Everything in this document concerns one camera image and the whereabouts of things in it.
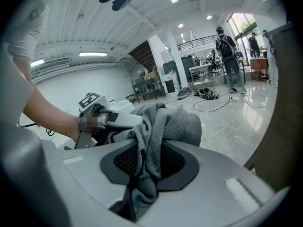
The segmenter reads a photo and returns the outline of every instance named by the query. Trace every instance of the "white column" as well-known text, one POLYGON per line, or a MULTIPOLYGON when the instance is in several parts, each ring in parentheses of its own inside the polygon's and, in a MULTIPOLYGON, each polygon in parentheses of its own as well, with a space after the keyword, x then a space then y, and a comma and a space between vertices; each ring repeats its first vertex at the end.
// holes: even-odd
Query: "white column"
POLYGON ((150 45, 151 52, 155 60, 159 75, 162 76, 165 74, 163 69, 163 64, 165 62, 162 57, 162 52, 166 51, 165 46, 157 35, 154 35, 153 37, 149 38, 148 44, 150 45))
POLYGON ((193 31, 190 31, 190 40, 195 40, 194 35, 193 35, 193 31))
POLYGON ((177 69, 178 69, 182 88, 188 87, 187 78, 185 75, 182 59, 179 54, 179 51, 178 51, 178 48, 176 45, 176 41, 175 41, 174 37, 172 36, 170 29, 165 31, 165 36, 166 36, 167 42, 169 43, 169 46, 171 48, 171 52, 174 57, 177 69))

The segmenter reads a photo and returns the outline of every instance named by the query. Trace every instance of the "pillar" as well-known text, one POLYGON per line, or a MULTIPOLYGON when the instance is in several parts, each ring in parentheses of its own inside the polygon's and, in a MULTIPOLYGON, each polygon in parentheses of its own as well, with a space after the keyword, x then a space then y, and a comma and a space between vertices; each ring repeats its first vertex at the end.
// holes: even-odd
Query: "pillar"
POLYGON ((176 41, 175 41, 170 29, 167 29, 165 31, 165 36, 166 36, 167 42, 169 43, 169 46, 171 48, 171 52, 172 52, 172 55, 174 57, 177 69, 178 69, 178 73, 179 73, 179 76, 180 76, 180 81, 181 81, 182 88, 188 87, 187 77, 186 77, 186 74, 185 74, 185 71, 184 71, 182 59, 181 59, 181 56, 179 54, 179 51, 178 51, 178 48, 177 48, 177 45, 176 45, 176 41))

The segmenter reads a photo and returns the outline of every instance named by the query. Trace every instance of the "person's arm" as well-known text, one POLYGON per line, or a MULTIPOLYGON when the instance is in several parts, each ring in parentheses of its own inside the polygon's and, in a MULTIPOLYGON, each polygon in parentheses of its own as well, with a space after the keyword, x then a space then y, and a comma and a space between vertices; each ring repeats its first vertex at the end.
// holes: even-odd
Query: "person's arm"
POLYGON ((227 36, 227 40, 228 40, 229 44, 233 47, 233 49, 237 50, 237 45, 230 36, 227 36))
POLYGON ((29 58, 14 56, 13 61, 34 88, 23 113, 36 124, 72 138, 76 142, 80 134, 78 118, 61 111, 44 98, 31 80, 32 61, 29 58))
POLYGON ((251 38, 248 39, 248 44, 250 46, 250 51, 252 50, 252 47, 251 47, 251 38))

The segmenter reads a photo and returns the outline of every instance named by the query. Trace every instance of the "window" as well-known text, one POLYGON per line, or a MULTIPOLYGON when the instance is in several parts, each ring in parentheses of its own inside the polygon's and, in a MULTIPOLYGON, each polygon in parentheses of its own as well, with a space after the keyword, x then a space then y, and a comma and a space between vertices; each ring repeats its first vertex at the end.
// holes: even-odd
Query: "window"
POLYGON ((254 16, 252 14, 234 13, 232 17, 228 20, 228 24, 232 28, 235 36, 237 36, 238 30, 243 32, 249 25, 255 22, 254 16))
POLYGON ((239 51, 242 52, 242 54, 243 54, 243 63, 244 63, 245 66, 247 66, 247 60, 246 60, 247 57, 246 57, 245 50, 246 50, 246 52, 249 53, 249 49, 248 49, 248 50, 246 49, 245 41, 243 40, 243 42, 244 42, 244 46, 243 46, 243 43, 242 43, 241 38, 240 38, 240 39, 237 39, 238 49, 239 49, 239 51))
POLYGON ((231 19, 228 20, 228 24, 229 24, 230 28, 232 29, 233 35, 236 37, 239 33, 238 33, 238 30, 237 30, 235 24, 233 23, 233 21, 231 19))
MULTIPOLYGON (((251 24, 255 23, 255 19, 252 14, 234 13, 227 22, 236 37, 251 24)), ((237 40, 237 45, 239 51, 243 54, 244 65, 250 64, 251 56, 248 39, 251 37, 252 32, 256 33, 256 40, 259 47, 264 47, 263 36, 258 27, 252 29, 248 35, 241 36, 241 38, 237 40)))

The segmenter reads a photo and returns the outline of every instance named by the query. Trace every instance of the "person standing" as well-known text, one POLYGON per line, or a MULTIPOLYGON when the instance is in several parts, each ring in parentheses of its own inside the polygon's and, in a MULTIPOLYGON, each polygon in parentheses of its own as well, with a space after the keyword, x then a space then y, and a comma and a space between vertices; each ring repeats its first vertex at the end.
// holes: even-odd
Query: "person standing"
MULTIPOLYGON (((224 37, 226 38, 226 42, 234 49, 234 50, 237 50, 237 46, 236 46, 236 44, 235 44, 235 42, 233 41, 233 39, 230 37, 230 36, 225 36, 225 34, 224 34, 224 30, 222 29, 222 27, 217 27, 216 28, 216 31, 217 31, 217 33, 218 33, 218 37, 220 38, 220 39, 224 39, 224 37)), ((219 51, 219 48, 218 48, 218 41, 216 40, 216 50, 217 51, 219 51)), ((227 79, 227 85, 229 86, 229 92, 230 93, 233 93, 233 92, 235 92, 236 90, 234 90, 234 88, 233 88, 233 81, 232 81, 232 79, 229 77, 229 76, 227 76, 226 77, 226 79, 227 79)), ((246 89, 245 89, 245 87, 244 87, 244 80, 243 80, 243 77, 242 77, 242 75, 241 75, 241 72, 240 72, 240 75, 239 75, 239 77, 237 78, 237 86, 238 87, 241 87, 241 94, 246 94, 246 89)))
POLYGON ((252 32, 251 37, 248 39, 248 42, 250 44, 250 56, 251 56, 251 58, 253 58, 252 57, 253 55, 255 56, 255 58, 261 57, 260 48, 259 48, 258 42, 256 40, 256 33, 252 32))
POLYGON ((268 61, 268 70, 269 70, 269 79, 268 83, 278 83, 278 68, 276 67, 275 62, 275 49, 272 41, 267 35, 267 30, 263 30, 263 38, 265 42, 265 49, 267 49, 267 61, 268 61))
POLYGON ((196 66, 200 65, 200 60, 198 59, 198 57, 195 58, 195 63, 196 63, 196 66))

